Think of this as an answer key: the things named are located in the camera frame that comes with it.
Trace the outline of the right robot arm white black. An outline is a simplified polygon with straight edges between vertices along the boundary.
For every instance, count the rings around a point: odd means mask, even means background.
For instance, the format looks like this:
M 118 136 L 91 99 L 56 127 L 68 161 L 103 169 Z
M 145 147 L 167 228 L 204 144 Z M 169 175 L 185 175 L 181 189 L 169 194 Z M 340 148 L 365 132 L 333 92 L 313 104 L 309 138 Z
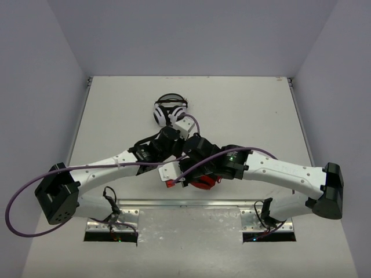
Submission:
M 292 195 L 263 201 L 261 220 L 274 226 L 288 218 L 313 213 L 340 220 L 343 216 L 344 181 L 338 164 L 302 166 L 274 158 L 255 147 L 226 145 L 219 148 L 207 139 L 193 136 L 183 146 L 188 158 L 181 160 L 181 174 L 187 183 L 208 176 L 226 180 L 261 181 L 292 190 Z

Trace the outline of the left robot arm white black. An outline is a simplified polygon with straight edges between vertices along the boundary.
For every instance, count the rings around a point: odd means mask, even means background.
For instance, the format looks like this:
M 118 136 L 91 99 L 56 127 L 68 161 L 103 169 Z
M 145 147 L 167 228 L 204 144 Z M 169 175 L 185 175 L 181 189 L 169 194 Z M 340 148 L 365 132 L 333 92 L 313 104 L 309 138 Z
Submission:
M 180 131 L 164 127 L 151 138 L 113 157 L 82 166 L 54 165 L 35 190 L 35 196 L 50 225 L 72 217 L 101 222 L 123 220 L 113 197 L 89 195 L 89 191 L 124 177 L 135 177 L 157 169 L 171 156 L 179 158 L 185 138 Z

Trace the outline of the red black headphones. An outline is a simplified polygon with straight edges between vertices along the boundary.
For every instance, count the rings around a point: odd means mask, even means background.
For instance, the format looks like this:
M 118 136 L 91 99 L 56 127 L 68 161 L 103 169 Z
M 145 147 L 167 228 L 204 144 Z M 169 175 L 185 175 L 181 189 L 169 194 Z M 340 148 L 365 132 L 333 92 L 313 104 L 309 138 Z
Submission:
M 214 174 L 203 175 L 190 182 L 190 184 L 198 189 L 211 190 L 216 184 L 220 183 L 222 180 L 221 176 Z

